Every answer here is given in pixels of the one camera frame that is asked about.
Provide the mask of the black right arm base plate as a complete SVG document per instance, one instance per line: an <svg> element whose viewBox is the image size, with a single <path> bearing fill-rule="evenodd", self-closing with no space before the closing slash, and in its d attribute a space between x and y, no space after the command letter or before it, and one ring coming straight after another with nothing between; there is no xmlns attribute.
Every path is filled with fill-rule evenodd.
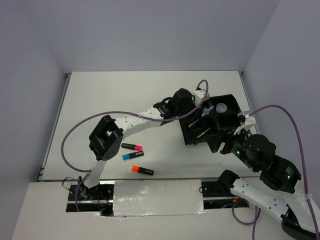
<svg viewBox="0 0 320 240"><path fill-rule="evenodd" d="M198 191L204 200L235 200L240 196L231 193L233 185L220 180L202 181Z"/></svg>

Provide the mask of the orange highlighter marker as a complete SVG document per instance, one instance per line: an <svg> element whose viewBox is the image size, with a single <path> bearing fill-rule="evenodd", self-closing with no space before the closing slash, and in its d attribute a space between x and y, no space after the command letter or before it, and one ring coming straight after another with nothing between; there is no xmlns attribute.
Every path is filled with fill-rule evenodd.
<svg viewBox="0 0 320 240"><path fill-rule="evenodd" d="M154 171L153 170L147 169L147 168L144 168L144 167L141 167L141 166L133 165L131 170L133 172L144 174L144 175L149 175L149 176L153 176L154 175Z"/></svg>

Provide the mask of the yellow pen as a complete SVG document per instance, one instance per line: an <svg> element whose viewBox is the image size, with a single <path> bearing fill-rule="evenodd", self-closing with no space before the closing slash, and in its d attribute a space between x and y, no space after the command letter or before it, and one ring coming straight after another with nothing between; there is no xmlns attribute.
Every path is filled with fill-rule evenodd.
<svg viewBox="0 0 320 240"><path fill-rule="evenodd" d="M200 133L196 138L199 139L201 138L205 133L207 133L209 130L211 129L211 127L209 127L208 129L206 129L205 131L203 131L202 133Z"/></svg>

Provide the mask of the blue pen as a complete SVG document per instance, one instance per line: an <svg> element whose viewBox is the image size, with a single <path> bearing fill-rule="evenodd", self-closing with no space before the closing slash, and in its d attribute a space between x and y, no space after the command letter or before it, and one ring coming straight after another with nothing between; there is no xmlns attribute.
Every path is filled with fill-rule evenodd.
<svg viewBox="0 0 320 240"><path fill-rule="evenodd" d="M208 115L215 107L214 106L210 106L209 108L203 108L202 109L202 114L201 117L204 117L206 115Z"/></svg>

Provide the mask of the pink highlighter marker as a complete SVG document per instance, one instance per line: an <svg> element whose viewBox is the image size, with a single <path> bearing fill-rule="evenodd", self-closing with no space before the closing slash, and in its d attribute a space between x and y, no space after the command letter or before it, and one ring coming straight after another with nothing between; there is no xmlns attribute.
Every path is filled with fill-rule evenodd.
<svg viewBox="0 0 320 240"><path fill-rule="evenodd" d="M130 143L122 143L121 147L128 150L134 150L134 151L142 151L143 147L141 145L136 144L130 144Z"/></svg>

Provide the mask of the clear paperclip jar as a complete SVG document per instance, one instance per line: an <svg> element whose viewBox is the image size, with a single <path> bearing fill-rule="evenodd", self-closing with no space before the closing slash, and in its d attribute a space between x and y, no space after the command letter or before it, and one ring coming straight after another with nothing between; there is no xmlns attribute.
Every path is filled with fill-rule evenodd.
<svg viewBox="0 0 320 240"><path fill-rule="evenodd" d="M222 113L225 113L228 110L228 107L224 103L218 103L216 105L216 107L215 107L215 110L216 110L217 113L222 114Z"/></svg>

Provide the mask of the silver foil sheet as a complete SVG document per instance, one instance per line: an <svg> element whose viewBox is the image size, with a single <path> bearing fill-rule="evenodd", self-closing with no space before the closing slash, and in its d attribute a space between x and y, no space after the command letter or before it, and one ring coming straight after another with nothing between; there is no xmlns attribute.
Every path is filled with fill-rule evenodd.
<svg viewBox="0 0 320 240"><path fill-rule="evenodd" d="M117 217L185 216L206 212L201 181L117 181L113 190L113 215Z"/></svg>

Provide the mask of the black compartment organizer tray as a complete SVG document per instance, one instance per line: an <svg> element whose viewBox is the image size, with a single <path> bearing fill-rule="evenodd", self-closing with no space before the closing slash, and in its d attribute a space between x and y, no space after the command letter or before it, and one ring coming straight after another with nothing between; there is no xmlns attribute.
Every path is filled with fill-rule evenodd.
<svg viewBox="0 0 320 240"><path fill-rule="evenodd" d="M225 113L216 112L216 106L219 103L227 105L227 111ZM214 106L214 109L208 114L201 117L203 108L209 108ZM179 121L184 144L197 145L199 143L207 143L206 137L215 136L222 131L231 131L240 126L240 120L238 119L238 113L241 109L238 105L236 98L232 94L212 96L201 105L194 113L181 119ZM190 123L195 120L199 120L192 127L188 127ZM202 137L197 138L206 129L211 128Z"/></svg>

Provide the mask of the blue highlighter marker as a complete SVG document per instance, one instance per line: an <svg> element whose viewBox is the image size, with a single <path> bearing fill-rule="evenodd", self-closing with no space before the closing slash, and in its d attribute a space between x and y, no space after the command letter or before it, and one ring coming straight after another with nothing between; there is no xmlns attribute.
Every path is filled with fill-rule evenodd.
<svg viewBox="0 0 320 240"><path fill-rule="evenodd" d="M127 160L138 158L138 157L141 157L141 156L144 156L144 152L143 151L136 151L136 152L124 154L122 156L122 159L124 161L127 161Z"/></svg>

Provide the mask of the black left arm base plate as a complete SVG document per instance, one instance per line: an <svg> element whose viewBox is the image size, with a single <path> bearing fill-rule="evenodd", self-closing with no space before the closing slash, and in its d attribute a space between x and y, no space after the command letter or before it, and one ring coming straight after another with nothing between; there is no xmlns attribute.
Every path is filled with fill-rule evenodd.
<svg viewBox="0 0 320 240"><path fill-rule="evenodd" d="M73 184L70 186L70 191L68 194L68 201L75 200L75 194L77 185ZM78 201L93 201L93 200L113 200L114 195L114 185L113 184L100 184L97 189L94 189L93 192L90 192L88 195L83 196L82 191L79 190L77 200Z"/></svg>

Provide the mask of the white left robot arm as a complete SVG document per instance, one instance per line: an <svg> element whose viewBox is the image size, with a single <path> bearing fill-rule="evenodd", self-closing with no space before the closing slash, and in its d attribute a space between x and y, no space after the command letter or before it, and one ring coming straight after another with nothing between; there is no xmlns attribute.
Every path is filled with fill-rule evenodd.
<svg viewBox="0 0 320 240"><path fill-rule="evenodd" d="M102 117L89 136L89 148L95 159L90 165L90 173L80 187L80 194L91 200L97 196L98 185L106 162L117 155L122 141L136 133L166 123L186 118L193 114L209 97L208 90L197 88L192 93L181 88L173 97L154 104L149 109L134 115L112 118Z"/></svg>

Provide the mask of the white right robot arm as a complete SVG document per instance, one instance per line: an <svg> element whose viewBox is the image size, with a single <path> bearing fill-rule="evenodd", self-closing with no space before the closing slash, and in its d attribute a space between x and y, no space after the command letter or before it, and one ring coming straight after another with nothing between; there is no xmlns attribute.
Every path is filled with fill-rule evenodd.
<svg viewBox="0 0 320 240"><path fill-rule="evenodd" d="M295 164L277 155L276 145L261 134L229 132L222 141L221 154L235 155L249 170L259 174L266 189L258 189L237 173L224 170L216 181L202 183L203 196L237 196L269 214L293 239L318 240L320 208Z"/></svg>

